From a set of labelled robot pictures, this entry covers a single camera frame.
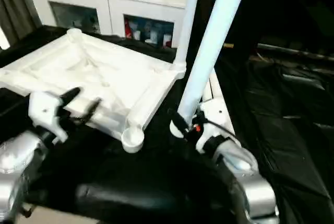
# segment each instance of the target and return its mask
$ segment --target curtain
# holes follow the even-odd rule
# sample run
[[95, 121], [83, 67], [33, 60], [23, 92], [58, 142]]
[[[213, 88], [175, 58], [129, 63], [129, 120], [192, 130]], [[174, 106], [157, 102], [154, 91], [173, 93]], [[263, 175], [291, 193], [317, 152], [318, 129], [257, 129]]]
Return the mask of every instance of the curtain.
[[0, 27], [10, 45], [40, 25], [32, 0], [0, 0]]

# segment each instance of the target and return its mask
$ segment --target black cable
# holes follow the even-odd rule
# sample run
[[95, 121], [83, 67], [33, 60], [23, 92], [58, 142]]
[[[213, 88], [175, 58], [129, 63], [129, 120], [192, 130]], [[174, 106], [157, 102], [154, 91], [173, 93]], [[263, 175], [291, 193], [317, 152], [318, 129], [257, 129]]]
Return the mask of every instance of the black cable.
[[228, 130], [226, 127], [222, 126], [222, 125], [219, 125], [213, 121], [210, 121], [207, 119], [207, 123], [211, 124], [211, 125], [214, 125], [216, 127], [218, 127], [219, 129], [223, 130], [224, 132], [226, 132], [227, 134], [231, 135], [233, 138], [237, 139], [238, 138], [235, 136], [235, 134], [233, 134], [230, 130]]
[[240, 142], [240, 141], [238, 140], [238, 138], [235, 136], [235, 134], [233, 134], [233, 133], [232, 133], [230, 130], [228, 130], [226, 127], [224, 127], [224, 126], [222, 126], [222, 125], [219, 125], [219, 124], [217, 124], [217, 123], [215, 123], [215, 122], [213, 122], [213, 121], [208, 120], [208, 119], [205, 117], [203, 111], [198, 112], [196, 118], [197, 118], [197, 119], [196, 119], [197, 121], [202, 122], [203, 124], [204, 124], [204, 123], [209, 123], [209, 124], [211, 124], [211, 125], [213, 125], [213, 126], [219, 128], [220, 130], [223, 130], [223, 131], [224, 131], [226, 134], [228, 134], [229, 137], [230, 137], [231, 139], [233, 139], [235, 142], [238, 142], [238, 143]]

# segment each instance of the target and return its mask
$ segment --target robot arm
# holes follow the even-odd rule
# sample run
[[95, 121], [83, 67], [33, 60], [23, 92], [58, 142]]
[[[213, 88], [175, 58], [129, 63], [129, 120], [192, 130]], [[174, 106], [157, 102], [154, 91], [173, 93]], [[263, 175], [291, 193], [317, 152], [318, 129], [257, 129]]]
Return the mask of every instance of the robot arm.
[[229, 187], [238, 223], [278, 224], [275, 193], [260, 175], [255, 157], [224, 127], [223, 105], [219, 97], [201, 103], [190, 128], [178, 113], [172, 113], [172, 121], [196, 150], [217, 166]]
[[[70, 120], [69, 114], [59, 116], [59, 108], [69, 104], [78, 94], [74, 88], [58, 97], [48, 92], [33, 92], [29, 99], [29, 117], [34, 126], [0, 147], [0, 222], [15, 222], [24, 212], [23, 201], [30, 182], [49, 150], [68, 135], [61, 123]], [[100, 100], [94, 102], [87, 114], [75, 125], [85, 124], [93, 115]]]

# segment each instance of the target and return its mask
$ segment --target black cloth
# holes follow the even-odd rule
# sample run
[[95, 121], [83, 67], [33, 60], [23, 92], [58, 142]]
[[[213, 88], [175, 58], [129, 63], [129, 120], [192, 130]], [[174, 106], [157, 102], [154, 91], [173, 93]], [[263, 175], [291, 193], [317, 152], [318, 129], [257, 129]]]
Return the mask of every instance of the black cloth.
[[281, 223], [334, 223], [333, 76], [278, 64], [216, 64], [233, 126], [274, 188]]
[[[64, 32], [40, 29], [3, 52], [0, 66]], [[168, 61], [175, 54], [118, 37], [102, 38]], [[281, 223], [333, 223], [333, 77], [251, 61], [236, 68], [233, 57], [231, 50], [223, 51], [216, 73], [236, 135], [275, 190]], [[166, 111], [177, 108], [185, 80], [175, 83], [152, 118], [139, 153], [127, 154], [119, 141], [84, 127], [46, 159], [29, 201], [111, 223], [233, 223], [229, 196], [214, 168], [169, 133]], [[4, 141], [30, 122], [21, 96], [2, 89], [0, 102]]]

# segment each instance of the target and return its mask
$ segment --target white clamp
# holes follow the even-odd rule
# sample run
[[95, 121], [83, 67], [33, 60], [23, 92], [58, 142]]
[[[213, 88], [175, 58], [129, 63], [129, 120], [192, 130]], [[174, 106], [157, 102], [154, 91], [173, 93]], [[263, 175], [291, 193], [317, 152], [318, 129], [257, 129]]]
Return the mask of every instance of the white clamp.
[[62, 100], [49, 92], [32, 92], [29, 99], [28, 115], [35, 126], [42, 126], [52, 132], [64, 142], [67, 133], [59, 125], [57, 109], [62, 105]]

